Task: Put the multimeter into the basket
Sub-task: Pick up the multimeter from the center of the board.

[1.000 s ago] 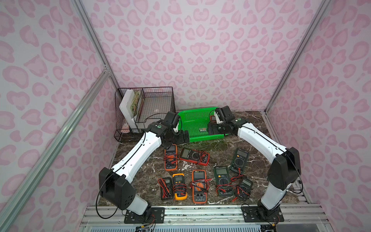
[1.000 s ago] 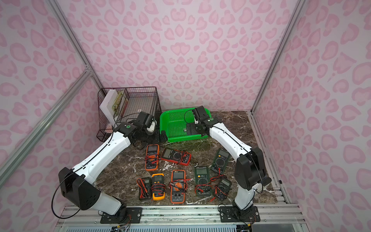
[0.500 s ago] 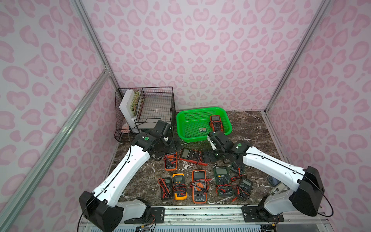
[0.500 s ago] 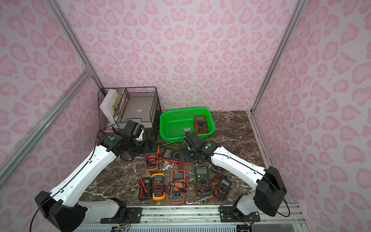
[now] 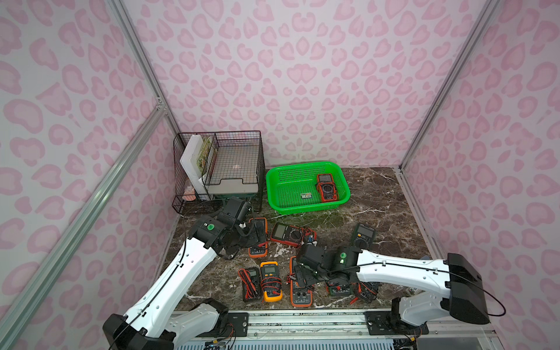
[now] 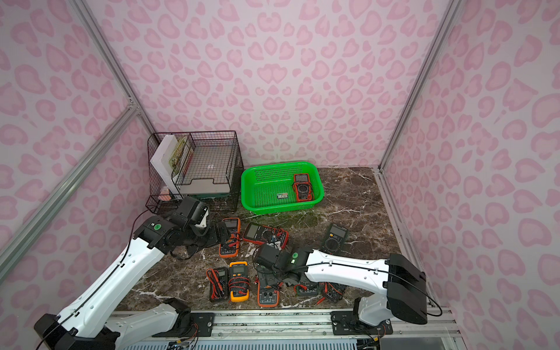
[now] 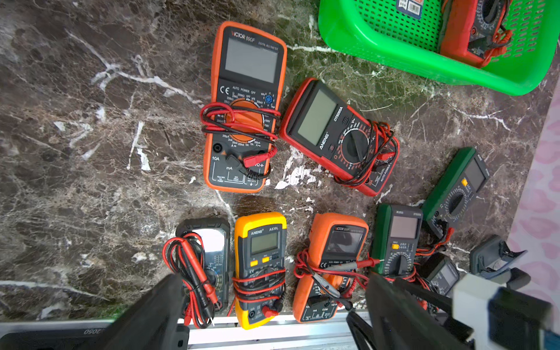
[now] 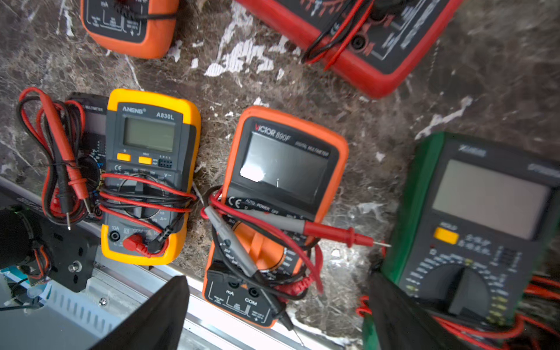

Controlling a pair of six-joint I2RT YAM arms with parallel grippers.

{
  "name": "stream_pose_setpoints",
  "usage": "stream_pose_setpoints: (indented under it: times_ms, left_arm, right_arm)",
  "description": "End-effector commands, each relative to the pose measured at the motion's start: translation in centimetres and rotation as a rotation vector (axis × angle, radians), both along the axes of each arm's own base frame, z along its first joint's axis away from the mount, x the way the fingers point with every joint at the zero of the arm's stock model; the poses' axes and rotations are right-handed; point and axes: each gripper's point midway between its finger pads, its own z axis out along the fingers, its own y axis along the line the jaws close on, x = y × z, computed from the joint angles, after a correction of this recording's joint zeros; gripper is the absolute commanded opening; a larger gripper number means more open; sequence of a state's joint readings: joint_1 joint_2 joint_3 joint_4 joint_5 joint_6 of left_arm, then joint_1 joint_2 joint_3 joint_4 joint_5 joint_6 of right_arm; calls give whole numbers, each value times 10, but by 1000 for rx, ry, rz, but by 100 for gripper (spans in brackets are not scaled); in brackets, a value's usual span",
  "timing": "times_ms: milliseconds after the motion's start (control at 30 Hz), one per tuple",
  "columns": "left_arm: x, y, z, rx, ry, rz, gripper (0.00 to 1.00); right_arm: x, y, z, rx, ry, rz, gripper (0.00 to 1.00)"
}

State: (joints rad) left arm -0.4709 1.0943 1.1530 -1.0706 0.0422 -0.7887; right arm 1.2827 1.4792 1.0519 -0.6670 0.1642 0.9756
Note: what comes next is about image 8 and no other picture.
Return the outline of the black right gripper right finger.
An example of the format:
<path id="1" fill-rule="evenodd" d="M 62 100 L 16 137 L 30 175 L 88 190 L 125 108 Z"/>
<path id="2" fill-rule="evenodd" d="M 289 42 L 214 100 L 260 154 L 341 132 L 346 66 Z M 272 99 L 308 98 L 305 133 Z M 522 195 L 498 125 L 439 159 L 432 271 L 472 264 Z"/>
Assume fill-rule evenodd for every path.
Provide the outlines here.
<path id="1" fill-rule="evenodd" d="M 368 279 L 367 349 L 467 349 L 380 271 Z"/>

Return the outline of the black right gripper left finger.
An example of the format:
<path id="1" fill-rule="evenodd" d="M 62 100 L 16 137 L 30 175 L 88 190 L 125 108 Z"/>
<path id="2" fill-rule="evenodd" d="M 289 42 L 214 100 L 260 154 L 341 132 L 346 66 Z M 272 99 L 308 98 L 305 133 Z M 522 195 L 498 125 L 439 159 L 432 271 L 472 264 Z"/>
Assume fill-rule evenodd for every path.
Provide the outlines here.
<path id="1" fill-rule="evenodd" d="M 190 289 L 175 276 L 93 349 L 177 349 L 188 313 Z"/>

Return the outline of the large green XLUE multimeter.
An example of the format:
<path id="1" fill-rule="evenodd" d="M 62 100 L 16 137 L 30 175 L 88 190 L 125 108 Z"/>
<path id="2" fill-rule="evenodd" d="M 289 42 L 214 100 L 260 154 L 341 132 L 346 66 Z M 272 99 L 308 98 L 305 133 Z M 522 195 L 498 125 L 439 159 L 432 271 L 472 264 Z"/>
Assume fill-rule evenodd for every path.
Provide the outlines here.
<path id="1" fill-rule="evenodd" d="M 368 275 L 380 271 L 467 349 L 538 349 L 516 342 L 517 308 L 558 231 L 557 161 L 440 132 L 419 143 L 389 249 Z"/>

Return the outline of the red Aneng large multimeter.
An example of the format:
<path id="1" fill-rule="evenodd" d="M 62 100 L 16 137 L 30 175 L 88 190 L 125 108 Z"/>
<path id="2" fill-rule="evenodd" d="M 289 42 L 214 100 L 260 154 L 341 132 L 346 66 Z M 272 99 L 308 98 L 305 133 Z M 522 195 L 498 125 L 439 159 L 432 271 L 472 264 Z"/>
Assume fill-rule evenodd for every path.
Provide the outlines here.
<path id="1" fill-rule="evenodd" d="M 439 38 L 460 1 L 241 1 L 241 6 L 372 98 L 396 89 Z"/>

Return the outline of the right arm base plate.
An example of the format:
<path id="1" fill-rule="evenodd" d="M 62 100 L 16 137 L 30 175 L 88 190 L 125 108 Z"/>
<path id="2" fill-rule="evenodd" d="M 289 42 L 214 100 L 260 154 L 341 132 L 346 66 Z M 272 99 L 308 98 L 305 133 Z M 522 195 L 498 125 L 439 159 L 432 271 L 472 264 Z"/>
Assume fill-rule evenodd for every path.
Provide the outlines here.
<path id="1" fill-rule="evenodd" d="M 32 209 L 1 209 L 1 268 L 16 268 L 31 283 L 52 279 L 75 293 L 84 290 L 98 246 L 86 230 L 68 231 Z"/>

